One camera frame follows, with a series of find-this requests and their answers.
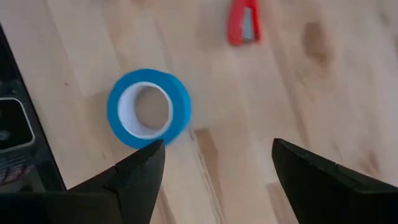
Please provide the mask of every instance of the blue tape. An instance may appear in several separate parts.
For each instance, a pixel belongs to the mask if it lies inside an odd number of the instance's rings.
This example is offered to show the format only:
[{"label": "blue tape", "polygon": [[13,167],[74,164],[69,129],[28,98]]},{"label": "blue tape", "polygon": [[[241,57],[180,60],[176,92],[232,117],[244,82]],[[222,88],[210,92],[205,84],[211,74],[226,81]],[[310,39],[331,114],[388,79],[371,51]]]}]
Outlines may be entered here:
[{"label": "blue tape", "polygon": [[139,82],[153,83],[171,99],[173,115],[169,128],[156,139],[164,139],[165,145],[172,142],[187,126],[191,118],[191,99],[183,84],[171,74],[153,69],[140,69],[127,73],[112,89],[108,100],[108,121],[115,135],[124,144],[140,149],[155,139],[141,139],[130,134],[122,125],[118,116],[118,102],[122,93],[131,85]]}]

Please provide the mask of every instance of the wooden table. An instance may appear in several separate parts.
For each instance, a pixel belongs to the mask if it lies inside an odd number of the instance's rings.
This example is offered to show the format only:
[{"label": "wooden table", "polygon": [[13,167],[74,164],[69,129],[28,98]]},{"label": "wooden table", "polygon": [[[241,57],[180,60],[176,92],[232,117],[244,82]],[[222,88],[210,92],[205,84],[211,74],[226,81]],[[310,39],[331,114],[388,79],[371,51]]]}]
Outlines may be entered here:
[{"label": "wooden table", "polygon": [[173,73],[193,101],[153,223],[294,223],[275,137],[398,185],[398,1],[260,0],[261,44],[226,43],[230,0],[2,0],[0,20],[67,187],[134,150],[115,81]]}]

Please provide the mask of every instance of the blue tape roll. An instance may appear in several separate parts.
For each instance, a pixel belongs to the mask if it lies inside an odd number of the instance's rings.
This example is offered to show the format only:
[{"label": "blue tape roll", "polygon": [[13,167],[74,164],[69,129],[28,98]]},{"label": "blue tape roll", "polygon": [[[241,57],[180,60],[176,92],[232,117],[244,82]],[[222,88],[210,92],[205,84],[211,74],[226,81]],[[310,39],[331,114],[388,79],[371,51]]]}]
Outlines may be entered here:
[{"label": "blue tape roll", "polygon": [[[125,118],[121,114],[122,110],[126,108],[126,110],[129,110],[129,107],[123,106],[123,102],[135,102],[135,99],[132,99],[140,91],[139,88],[142,85],[157,87],[169,102],[170,118],[167,127],[154,138],[151,135],[145,134],[153,130],[135,123],[135,111],[132,111],[134,113],[132,118]],[[152,69],[140,69],[123,76],[115,84],[108,100],[108,121],[113,132],[124,144],[136,149],[143,148],[156,139],[164,139],[165,145],[172,142],[187,126],[191,118],[191,112],[191,99],[180,80],[171,74]],[[126,129],[127,123],[131,123],[131,128],[127,128],[129,130]],[[135,134],[132,130],[144,134]]]}]

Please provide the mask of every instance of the tape roll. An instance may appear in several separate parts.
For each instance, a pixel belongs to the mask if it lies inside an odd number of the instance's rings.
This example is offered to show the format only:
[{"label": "tape roll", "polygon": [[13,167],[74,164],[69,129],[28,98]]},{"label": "tape roll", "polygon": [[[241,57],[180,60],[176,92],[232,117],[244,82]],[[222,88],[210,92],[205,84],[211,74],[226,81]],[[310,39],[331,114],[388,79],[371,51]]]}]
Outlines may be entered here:
[{"label": "tape roll", "polygon": [[[137,118],[135,102],[145,87],[160,90],[169,106],[169,117],[163,128],[153,130]],[[171,74],[153,69],[140,69],[123,76],[112,89],[108,100],[108,121],[124,144],[140,149],[156,139],[172,142],[191,118],[191,99],[184,85]]]}]

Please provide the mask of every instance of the light wood grain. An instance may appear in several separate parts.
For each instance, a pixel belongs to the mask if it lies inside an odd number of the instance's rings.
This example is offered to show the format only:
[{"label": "light wood grain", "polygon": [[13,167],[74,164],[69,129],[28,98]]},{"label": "light wood grain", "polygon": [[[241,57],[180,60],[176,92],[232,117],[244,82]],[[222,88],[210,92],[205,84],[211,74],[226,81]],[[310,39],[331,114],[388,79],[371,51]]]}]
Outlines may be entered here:
[{"label": "light wood grain", "polygon": [[264,40],[226,42],[230,0],[3,0],[0,20],[67,187],[134,152],[115,81],[173,73],[193,102],[152,223],[295,223],[274,138],[398,185],[395,0],[259,1]]}]

